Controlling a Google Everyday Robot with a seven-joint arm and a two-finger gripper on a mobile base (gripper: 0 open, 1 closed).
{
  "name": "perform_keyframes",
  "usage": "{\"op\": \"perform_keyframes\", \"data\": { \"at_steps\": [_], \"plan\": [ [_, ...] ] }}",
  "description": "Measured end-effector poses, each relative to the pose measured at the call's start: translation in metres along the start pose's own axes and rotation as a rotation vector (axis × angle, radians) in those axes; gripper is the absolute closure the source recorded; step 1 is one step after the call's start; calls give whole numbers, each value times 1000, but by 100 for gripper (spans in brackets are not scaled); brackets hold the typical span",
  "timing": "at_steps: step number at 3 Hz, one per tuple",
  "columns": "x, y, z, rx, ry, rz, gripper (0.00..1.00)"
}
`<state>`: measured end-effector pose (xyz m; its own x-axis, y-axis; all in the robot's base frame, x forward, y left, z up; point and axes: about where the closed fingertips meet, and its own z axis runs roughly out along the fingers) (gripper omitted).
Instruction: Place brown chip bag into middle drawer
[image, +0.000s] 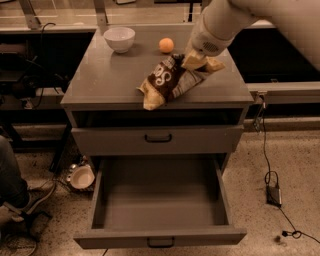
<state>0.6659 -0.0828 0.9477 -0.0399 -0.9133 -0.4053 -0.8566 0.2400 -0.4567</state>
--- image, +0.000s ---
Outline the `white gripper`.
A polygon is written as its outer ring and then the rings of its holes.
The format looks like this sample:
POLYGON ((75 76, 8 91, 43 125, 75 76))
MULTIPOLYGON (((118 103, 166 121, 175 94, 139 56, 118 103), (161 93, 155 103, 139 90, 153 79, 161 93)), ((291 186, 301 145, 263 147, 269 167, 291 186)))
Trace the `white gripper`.
POLYGON ((188 40, 182 67, 187 70, 196 70, 205 66, 208 73, 214 73, 225 68, 225 65, 214 57, 220 55, 233 39, 223 40, 208 31, 204 19, 199 18, 194 24, 188 40))

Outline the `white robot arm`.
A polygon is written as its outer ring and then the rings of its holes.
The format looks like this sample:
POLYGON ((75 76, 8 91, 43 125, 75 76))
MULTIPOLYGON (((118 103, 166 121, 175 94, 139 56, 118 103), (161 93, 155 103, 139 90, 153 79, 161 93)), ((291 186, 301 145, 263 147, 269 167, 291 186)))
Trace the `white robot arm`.
POLYGON ((186 46, 187 69, 220 55, 243 29, 266 20, 320 70, 320 0, 212 0, 195 23, 186 46))

